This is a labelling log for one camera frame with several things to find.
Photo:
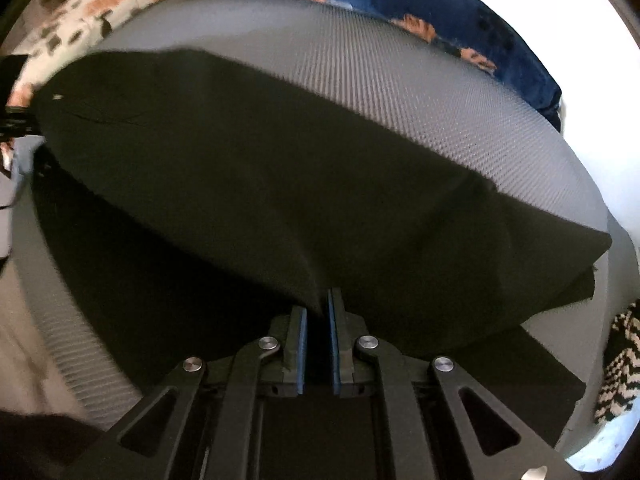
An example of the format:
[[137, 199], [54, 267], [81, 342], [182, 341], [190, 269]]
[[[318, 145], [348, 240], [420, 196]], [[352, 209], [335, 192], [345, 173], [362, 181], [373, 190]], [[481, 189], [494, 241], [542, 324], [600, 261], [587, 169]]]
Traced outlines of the black pants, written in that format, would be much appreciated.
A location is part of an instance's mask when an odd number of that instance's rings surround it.
[[336, 287], [559, 440], [585, 386], [523, 325], [593, 295], [605, 206], [528, 105], [435, 70], [412, 102], [379, 84], [367, 115], [200, 50], [96, 52], [37, 90], [40, 226], [130, 382], [222, 358], [290, 307], [319, 316]]

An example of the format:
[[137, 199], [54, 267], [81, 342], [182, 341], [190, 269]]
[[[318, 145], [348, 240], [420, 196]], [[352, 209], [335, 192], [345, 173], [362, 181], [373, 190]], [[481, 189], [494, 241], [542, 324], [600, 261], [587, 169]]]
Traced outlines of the grey textured mattress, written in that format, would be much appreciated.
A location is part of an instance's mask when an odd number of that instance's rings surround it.
[[[462, 65], [525, 103], [479, 70], [395, 26], [360, 13], [296, 0], [164, 0], [115, 29], [80, 58], [102, 51], [169, 50], [200, 50], [228, 58], [361, 115], [368, 114], [364, 101], [374, 96], [379, 84], [397, 87], [405, 102], [424, 96], [428, 86], [440, 86], [445, 75], [435, 70], [438, 58]], [[152, 386], [138, 388], [118, 368], [52, 256], [32, 192], [35, 152], [43, 142], [41, 133], [28, 136], [16, 147], [14, 166], [23, 181], [13, 213], [13, 264], [32, 317], [75, 401], [73, 415], [107, 429]], [[614, 316], [639, 293], [631, 240], [607, 206], [605, 211], [611, 246], [594, 265], [593, 295], [538, 313], [523, 325], [528, 336], [585, 386], [559, 440], [550, 443], [564, 455], [574, 454], [601, 433], [593, 412], [603, 377], [608, 329]], [[283, 314], [302, 307], [312, 327], [327, 326], [327, 301], [328, 293], [319, 316], [302, 306], [290, 307]]]

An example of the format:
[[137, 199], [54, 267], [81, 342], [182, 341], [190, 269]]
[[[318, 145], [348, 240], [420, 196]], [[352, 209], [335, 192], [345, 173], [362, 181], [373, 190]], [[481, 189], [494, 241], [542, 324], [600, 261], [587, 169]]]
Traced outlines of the black beige zigzag cloth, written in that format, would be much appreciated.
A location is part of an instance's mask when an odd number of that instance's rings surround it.
[[603, 353], [603, 379], [594, 422], [603, 425], [629, 412], [639, 396], [639, 300], [616, 314]]

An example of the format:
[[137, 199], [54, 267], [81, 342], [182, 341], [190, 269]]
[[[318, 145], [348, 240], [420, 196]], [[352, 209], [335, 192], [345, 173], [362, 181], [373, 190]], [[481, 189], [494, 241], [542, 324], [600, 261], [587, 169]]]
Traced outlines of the white floral pillow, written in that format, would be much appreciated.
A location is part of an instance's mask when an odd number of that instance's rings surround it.
[[20, 71], [1, 90], [1, 115], [26, 110], [35, 91], [111, 32], [164, 0], [66, 0], [12, 51]]

